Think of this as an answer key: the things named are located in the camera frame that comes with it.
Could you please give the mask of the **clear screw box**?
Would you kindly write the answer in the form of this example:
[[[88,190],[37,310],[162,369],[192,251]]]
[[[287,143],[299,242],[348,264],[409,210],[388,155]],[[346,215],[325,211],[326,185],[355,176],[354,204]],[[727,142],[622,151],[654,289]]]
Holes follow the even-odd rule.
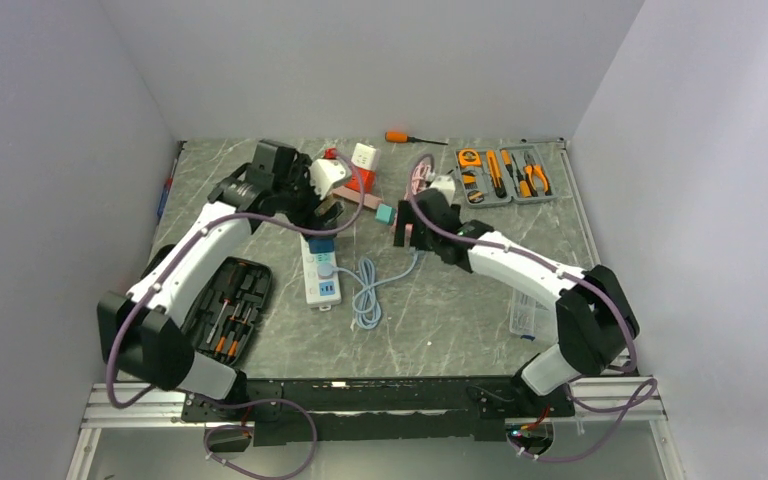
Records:
[[[521,339],[554,343],[558,339],[554,306],[547,306],[516,289],[509,308],[509,332]]]

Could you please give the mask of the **blue cube adapter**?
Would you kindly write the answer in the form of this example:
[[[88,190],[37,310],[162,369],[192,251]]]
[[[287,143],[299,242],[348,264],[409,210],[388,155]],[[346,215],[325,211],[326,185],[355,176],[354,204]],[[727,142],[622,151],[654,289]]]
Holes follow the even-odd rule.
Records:
[[[326,237],[313,237],[307,241],[311,254],[329,254],[335,251],[335,239]]]

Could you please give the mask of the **pink power strip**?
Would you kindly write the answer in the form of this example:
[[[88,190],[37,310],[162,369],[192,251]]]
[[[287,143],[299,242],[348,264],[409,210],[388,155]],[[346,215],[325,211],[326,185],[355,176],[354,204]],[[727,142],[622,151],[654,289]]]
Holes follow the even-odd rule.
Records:
[[[378,196],[370,194],[369,192],[365,193],[364,195],[361,195],[358,191],[352,190],[345,186],[335,188],[332,191],[332,194],[335,197],[338,197],[343,200],[348,200],[358,205],[362,205],[364,208],[367,208],[370,210],[377,210],[382,203],[382,199]]]

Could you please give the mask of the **white power strip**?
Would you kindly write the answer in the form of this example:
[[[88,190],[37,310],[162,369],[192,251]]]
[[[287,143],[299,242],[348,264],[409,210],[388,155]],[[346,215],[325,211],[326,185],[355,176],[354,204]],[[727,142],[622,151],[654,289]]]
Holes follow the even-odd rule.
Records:
[[[308,240],[300,237],[306,304],[319,311],[328,311],[342,302],[336,253],[313,255],[309,251]]]

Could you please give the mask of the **teal cube plug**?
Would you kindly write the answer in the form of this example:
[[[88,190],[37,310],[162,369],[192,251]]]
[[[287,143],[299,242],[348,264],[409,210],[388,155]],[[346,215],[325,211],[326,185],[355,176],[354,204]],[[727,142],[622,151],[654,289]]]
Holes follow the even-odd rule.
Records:
[[[395,222],[397,210],[386,204],[379,204],[375,212],[375,220],[381,224],[391,226]]]

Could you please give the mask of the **red cube adapter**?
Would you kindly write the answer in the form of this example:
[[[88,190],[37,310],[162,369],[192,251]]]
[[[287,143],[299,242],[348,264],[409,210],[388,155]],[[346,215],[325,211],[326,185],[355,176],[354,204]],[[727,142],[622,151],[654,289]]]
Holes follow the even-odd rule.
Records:
[[[357,193],[364,191],[366,194],[370,194],[375,184],[376,176],[375,171],[360,168],[356,174],[352,175],[345,187]]]

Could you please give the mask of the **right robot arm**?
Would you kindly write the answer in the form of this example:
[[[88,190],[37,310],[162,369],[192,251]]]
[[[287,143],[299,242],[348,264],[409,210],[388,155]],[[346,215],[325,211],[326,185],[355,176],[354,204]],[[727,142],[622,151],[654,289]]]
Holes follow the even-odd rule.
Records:
[[[460,210],[436,188],[407,199],[411,243],[448,264],[502,282],[552,309],[557,340],[515,374],[511,401],[534,415],[550,394],[581,376],[599,375],[622,353],[623,371],[637,366],[634,343],[639,324],[615,273],[604,265],[589,270],[537,254],[477,220],[464,222]]]

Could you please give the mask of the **white cube adapter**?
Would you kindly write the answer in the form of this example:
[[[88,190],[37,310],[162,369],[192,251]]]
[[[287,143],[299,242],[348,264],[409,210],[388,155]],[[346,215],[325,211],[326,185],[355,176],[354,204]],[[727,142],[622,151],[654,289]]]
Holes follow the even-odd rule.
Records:
[[[351,162],[359,169],[375,172],[380,161],[380,156],[380,149],[371,145],[357,143],[351,156]]]

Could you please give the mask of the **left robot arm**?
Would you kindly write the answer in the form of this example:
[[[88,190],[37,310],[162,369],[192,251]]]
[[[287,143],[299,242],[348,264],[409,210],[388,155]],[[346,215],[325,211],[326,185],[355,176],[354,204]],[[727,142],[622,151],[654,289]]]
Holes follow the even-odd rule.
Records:
[[[304,236],[331,237],[342,209],[323,204],[350,181],[349,157],[312,159],[295,147],[257,142],[253,158],[220,180],[181,241],[126,293],[107,292],[97,305],[105,384],[110,404],[124,409],[114,383],[124,371],[149,389],[179,390],[208,399],[224,420],[239,417],[249,400],[247,377],[198,352],[182,327],[198,296],[233,250],[262,223]]]

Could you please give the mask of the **pink cube socket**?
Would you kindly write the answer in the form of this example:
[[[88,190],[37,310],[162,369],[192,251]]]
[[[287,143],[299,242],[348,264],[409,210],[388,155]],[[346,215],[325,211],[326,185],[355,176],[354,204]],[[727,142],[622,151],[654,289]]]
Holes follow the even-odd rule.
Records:
[[[412,224],[406,224],[404,226],[404,229],[402,230],[401,239],[403,240],[403,242],[402,242],[402,246],[403,247],[410,247],[411,246],[410,238],[411,238],[411,233],[412,233],[412,227],[413,227]]]

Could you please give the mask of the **black tool case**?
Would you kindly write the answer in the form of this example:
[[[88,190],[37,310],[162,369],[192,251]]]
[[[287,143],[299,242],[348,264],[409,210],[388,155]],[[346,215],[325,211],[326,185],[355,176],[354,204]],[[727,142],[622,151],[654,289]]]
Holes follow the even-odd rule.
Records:
[[[262,263],[226,258],[174,321],[196,352],[240,368],[272,297],[273,271]]]

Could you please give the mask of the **grey tool tray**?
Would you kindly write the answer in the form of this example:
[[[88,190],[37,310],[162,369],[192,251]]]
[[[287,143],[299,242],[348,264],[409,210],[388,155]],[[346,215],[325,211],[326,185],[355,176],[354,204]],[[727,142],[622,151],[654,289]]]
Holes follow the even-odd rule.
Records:
[[[557,197],[547,157],[533,144],[462,148],[455,155],[457,179],[469,207],[535,204]]]

